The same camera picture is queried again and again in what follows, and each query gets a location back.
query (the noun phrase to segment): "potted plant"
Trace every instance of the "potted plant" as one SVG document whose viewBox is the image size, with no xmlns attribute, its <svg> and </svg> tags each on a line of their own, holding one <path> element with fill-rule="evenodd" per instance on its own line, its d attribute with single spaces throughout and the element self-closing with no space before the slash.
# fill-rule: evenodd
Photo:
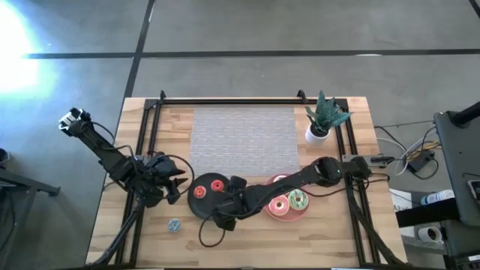
<svg viewBox="0 0 480 270">
<path fill-rule="evenodd" d="M 314 145 L 322 144 L 329 137 L 330 128 L 341 125 L 352 114 L 351 112 L 339 112 L 340 107 L 335 103 L 335 99 L 325 100 L 323 91 L 320 91 L 316 101 L 315 112 L 308 106 L 305 109 L 307 117 L 310 119 L 305 138 Z"/>
</svg>

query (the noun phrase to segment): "white cable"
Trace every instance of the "white cable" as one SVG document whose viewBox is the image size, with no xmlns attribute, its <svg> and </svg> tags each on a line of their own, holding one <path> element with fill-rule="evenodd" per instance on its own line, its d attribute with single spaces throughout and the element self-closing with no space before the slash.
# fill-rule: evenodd
<svg viewBox="0 0 480 270">
<path fill-rule="evenodd" d="M 398 142 L 395 142 L 394 140 L 392 139 L 386 139 L 386 138 L 376 138 L 377 140 L 382 140 L 382 141 L 386 141 L 386 142 L 389 142 L 389 143 L 394 143 L 396 146 L 400 147 L 402 150 L 406 151 L 405 147 L 403 147 L 400 143 Z"/>
<path fill-rule="evenodd" d="M 425 136 L 423 136 L 422 138 L 420 138 L 417 142 L 415 142 L 414 144 L 412 144 L 412 146 L 410 146 L 410 147 L 405 151 L 405 153 L 403 153 L 403 154 L 401 155 L 401 157 L 400 157 L 399 159 L 403 159 L 404 156 L 405 156 L 406 154 L 408 154 L 408 152 L 410 152 L 410 150 L 415 149 L 420 143 L 423 142 L 424 138 L 429 137 L 429 136 L 430 136 L 431 134 L 433 134 L 435 131 L 436 131 L 436 130 L 433 129 L 432 131 L 430 131 L 429 133 L 427 133 Z M 396 175 L 396 176 L 399 176 L 399 175 L 401 175 L 402 173 L 405 172 L 405 170 L 407 169 L 407 166 L 408 166 L 408 159 L 406 159 L 405 167 L 402 169 L 402 171 L 399 172 L 399 173 L 397 173 L 398 164 L 399 164 L 399 163 L 400 163 L 400 161 L 398 161 L 398 162 L 397 162 L 397 166 L 395 166 L 395 175 Z"/>
</svg>

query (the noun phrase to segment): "black disc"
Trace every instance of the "black disc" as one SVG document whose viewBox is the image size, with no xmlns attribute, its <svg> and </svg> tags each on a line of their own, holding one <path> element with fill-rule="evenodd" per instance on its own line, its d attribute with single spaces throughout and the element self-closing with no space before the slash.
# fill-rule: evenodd
<svg viewBox="0 0 480 270">
<path fill-rule="evenodd" d="M 229 183 L 227 177 L 220 173 L 209 172 L 197 177 L 188 191 L 188 206 L 192 213 L 198 218 L 206 219 L 212 213 L 215 198 L 214 191 L 212 190 L 212 182 L 215 180 L 221 180 L 223 182 L 223 189 L 227 188 Z M 194 196 L 194 190 L 198 186 L 203 186 L 206 189 L 205 196 L 202 199 L 197 199 Z"/>
</svg>

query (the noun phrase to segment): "pink plate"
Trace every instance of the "pink plate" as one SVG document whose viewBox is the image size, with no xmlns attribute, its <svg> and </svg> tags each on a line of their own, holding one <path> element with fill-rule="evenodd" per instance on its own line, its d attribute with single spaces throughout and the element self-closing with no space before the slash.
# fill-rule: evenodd
<svg viewBox="0 0 480 270">
<path fill-rule="evenodd" d="M 273 182 L 273 180 L 275 178 L 277 178 L 277 176 L 288 176 L 288 175 L 289 174 L 287 174 L 287 173 L 274 175 L 265 184 L 266 185 L 271 184 Z M 308 205 L 305 209 L 299 211 L 299 210 L 294 210 L 292 208 L 289 208 L 288 212 L 286 214 L 282 215 L 282 216 L 277 216 L 277 215 L 272 214 L 272 212 L 269 209 L 269 205 L 263 207 L 263 210 L 265 212 L 267 212 L 272 218 L 274 218 L 278 221 L 290 222 L 290 221 L 297 221 L 300 218 L 302 218 L 303 216 L 305 216 L 305 213 L 307 213 L 307 210 L 308 210 L 308 206 L 310 206 L 310 198 L 308 198 Z"/>
</svg>

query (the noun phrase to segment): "small blue object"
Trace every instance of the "small blue object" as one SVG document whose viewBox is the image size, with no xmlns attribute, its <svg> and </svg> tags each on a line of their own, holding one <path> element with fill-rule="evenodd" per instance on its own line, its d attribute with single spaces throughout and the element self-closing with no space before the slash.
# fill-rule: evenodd
<svg viewBox="0 0 480 270">
<path fill-rule="evenodd" d="M 178 232 L 181 226 L 182 224 L 180 223 L 180 220 L 178 218 L 172 218 L 168 222 L 168 230 L 172 233 Z"/>
</svg>

